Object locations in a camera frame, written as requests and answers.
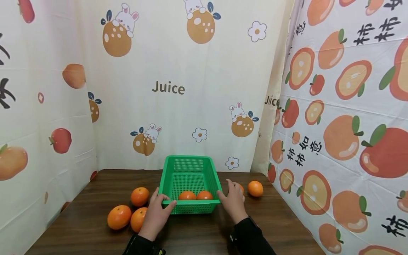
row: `sleeve cuff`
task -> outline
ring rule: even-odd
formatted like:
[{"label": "sleeve cuff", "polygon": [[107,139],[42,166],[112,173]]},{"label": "sleeve cuff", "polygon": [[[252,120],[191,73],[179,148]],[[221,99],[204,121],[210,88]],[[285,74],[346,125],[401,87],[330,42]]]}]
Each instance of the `sleeve cuff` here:
[{"label": "sleeve cuff", "polygon": [[260,228],[255,226],[250,218],[243,219],[234,226],[237,240],[249,240],[257,235],[262,235]]},{"label": "sleeve cuff", "polygon": [[132,235],[123,255],[151,254],[154,243],[139,235]]}]

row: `child's hand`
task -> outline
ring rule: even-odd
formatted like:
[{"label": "child's hand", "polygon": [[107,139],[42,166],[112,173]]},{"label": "child's hand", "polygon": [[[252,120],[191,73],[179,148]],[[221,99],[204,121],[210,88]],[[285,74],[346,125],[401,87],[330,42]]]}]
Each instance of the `child's hand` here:
[{"label": "child's hand", "polygon": [[234,223],[238,224],[240,221],[248,217],[244,207],[245,197],[242,194],[242,190],[238,183],[232,182],[229,179],[227,179],[227,182],[229,188],[228,196],[224,196],[221,191],[217,191],[217,195]]},{"label": "child's hand", "polygon": [[164,225],[167,222],[167,219],[170,216],[170,213],[173,211],[177,203],[177,201],[172,201],[166,208],[163,209],[162,201],[170,200],[170,198],[164,194],[157,195],[158,193],[159,188],[156,188],[156,191],[150,198],[149,207],[144,217],[142,229],[139,232],[139,236],[144,237],[152,242],[156,239],[159,232],[163,229]]}]

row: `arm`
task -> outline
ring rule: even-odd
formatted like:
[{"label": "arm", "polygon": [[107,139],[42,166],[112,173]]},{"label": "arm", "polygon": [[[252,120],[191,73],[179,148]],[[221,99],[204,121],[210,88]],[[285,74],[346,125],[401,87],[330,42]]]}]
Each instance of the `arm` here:
[{"label": "arm", "polygon": [[234,230],[241,255],[276,255],[262,235],[261,229],[255,226],[250,218],[240,221],[234,226]]},{"label": "arm", "polygon": [[231,235],[241,255],[276,255],[262,235],[261,229],[251,220],[245,211],[245,197],[238,183],[227,180],[228,196],[217,191],[225,210],[235,223]]},{"label": "arm", "polygon": [[166,208],[162,208],[163,200],[170,200],[166,195],[160,194],[159,188],[153,193],[149,208],[144,217],[142,229],[138,235],[132,235],[123,255],[165,255],[166,251],[155,247],[154,241],[163,229],[172,210],[176,206],[176,201],[172,201]]}]

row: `white flower print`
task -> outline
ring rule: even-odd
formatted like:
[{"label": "white flower print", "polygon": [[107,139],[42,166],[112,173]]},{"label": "white flower print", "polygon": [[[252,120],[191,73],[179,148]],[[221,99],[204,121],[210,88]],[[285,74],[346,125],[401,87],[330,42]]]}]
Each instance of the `white flower print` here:
[{"label": "white flower print", "polygon": [[196,140],[196,142],[204,141],[205,139],[207,139],[207,130],[196,128],[193,133],[193,138]]},{"label": "white flower print", "polygon": [[253,42],[263,40],[266,37],[266,24],[261,24],[259,21],[254,21],[252,27],[248,30],[248,35]]},{"label": "white flower print", "polygon": [[239,159],[234,157],[229,157],[228,161],[225,162],[225,165],[228,167],[229,170],[239,167]]}]

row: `black sleeve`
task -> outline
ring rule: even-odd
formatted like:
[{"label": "black sleeve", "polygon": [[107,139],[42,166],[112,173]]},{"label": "black sleeve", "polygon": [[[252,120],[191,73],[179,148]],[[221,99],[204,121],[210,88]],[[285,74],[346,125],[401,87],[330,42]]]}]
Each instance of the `black sleeve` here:
[{"label": "black sleeve", "polygon": [[255,226],[250,218],[240,221],[234,229],[241,255],[276,255],[262,235],[261,229]]},{"label": "black sleeve", "polygon": [[151,255],[154,243],[144,237],[132,235],[123,255]]}]

